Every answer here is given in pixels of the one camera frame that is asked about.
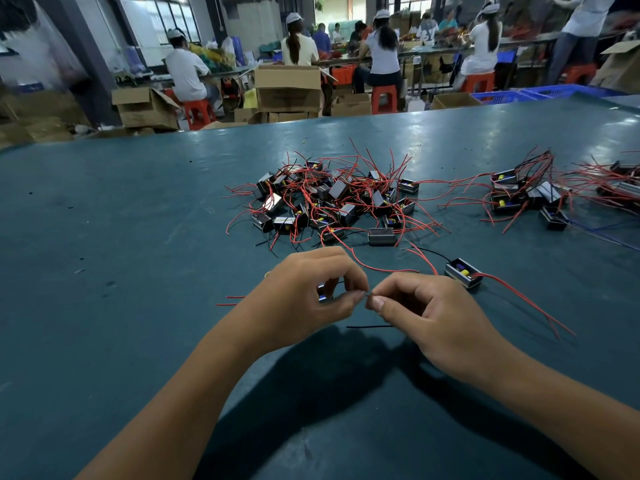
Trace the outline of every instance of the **blue basket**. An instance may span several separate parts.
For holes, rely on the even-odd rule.
[[[605,88],[592,88],[591,86],[580,86],[578,84],[558,84],[557,86],[542,86],[539,88],[526,88],[522,93],[529,96],[544,96],[547,99],[567,98],[575,93],[588,94],[597,98],[607,98],[610,96],[623,96],[624,93]]]
[[[528,94],[519,93],[517,91],[495,91],[492,93],[474,93],[471,94],[482,104],[507,104],[518,101],[533,101],[535,98]]]

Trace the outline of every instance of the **hand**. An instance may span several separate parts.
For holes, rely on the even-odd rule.
[[[373,289],[367,308],[405,332],[437,368],[481,388],[513,348],[448,276],[394,273]]]
[[[317,287],[324,284],[324,295],[332,298],[340,278],[346,293],[318,303]],[[367,291],[367,275],[343,248],[295,253],[277,265],[220,325],[260,356],[297,344],[325,325],[347,318]]]

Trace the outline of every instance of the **left hand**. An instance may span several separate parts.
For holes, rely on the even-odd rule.
[[[340,278],[346,293],[318,303],[317,287],[327,298]],[[220,321],[231,339],[256,356],[297,344],[316,330],[343,320],[369,291],[367,275],[338,246],[294,253]]]

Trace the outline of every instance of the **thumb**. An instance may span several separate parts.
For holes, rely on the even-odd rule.
[[[386,296],[371,296],[370,306],[384,318],[385,322],[402,330],[414,341],[420,336],[424,318],[407,310],[396,300]]]
[[[367,295],[362,290],[347,291],[327,305],[322,305],[320,314],[325,324],[338,322],[350,317],[356,305]]]

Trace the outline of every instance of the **right hand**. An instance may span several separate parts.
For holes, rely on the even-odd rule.
[[[373,289],[367,308],[405,332],[437,368],[477,387],[504,368],[514,349],[448,276],[394,273]]]

